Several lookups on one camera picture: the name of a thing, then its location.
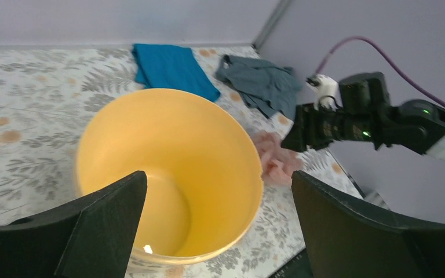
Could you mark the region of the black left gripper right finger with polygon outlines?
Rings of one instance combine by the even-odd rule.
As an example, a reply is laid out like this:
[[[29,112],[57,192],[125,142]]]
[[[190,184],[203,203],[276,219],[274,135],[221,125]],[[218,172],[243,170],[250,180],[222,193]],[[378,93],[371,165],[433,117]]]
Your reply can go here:
[[[303,171],[291,190],[314,277],[445,277],[445,224],[386,210]]]

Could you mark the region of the pink plastic trash bag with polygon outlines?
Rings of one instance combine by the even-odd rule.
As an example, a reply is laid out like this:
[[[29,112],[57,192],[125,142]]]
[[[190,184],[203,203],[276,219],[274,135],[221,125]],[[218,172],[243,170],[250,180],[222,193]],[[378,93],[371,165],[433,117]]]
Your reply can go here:
[[[276,132],[259,131],[251,139],[260,157],[263,180],[272,185],[291,186],[293,172],[304,166],[298,153],[282,148],[281,136]]]

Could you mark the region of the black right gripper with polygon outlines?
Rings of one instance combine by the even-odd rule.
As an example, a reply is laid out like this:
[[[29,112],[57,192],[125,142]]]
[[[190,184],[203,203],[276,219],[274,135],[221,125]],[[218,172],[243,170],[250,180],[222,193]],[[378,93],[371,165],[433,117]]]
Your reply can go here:
[[[333,109],[315,109],[312,103],[296,106],[293,125],[280,146],[294,152],[319,150],[335,141],[385,142],[391,108],[385,76],[381,72],[354,74],[338,82]]]

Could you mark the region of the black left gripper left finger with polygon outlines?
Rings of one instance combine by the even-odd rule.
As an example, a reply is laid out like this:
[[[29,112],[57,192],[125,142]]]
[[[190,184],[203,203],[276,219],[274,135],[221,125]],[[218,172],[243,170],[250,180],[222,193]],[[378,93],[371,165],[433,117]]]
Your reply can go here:
[[[147,176],[135,171],[0,225],[0,277],[124,277],[146,193]]]

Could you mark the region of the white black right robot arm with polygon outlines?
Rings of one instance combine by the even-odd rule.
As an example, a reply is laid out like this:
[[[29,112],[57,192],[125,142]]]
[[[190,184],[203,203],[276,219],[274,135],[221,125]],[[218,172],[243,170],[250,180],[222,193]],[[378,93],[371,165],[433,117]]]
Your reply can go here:
[[[401,145],[420,155],[445,161],[445,108],[422,99],[394,107],[384,75],[362,73],[340,81],[325,75],[307,80],[314,103],[296,107],[294,123],[281,147],[295,152],[320,150],[335,141]]]

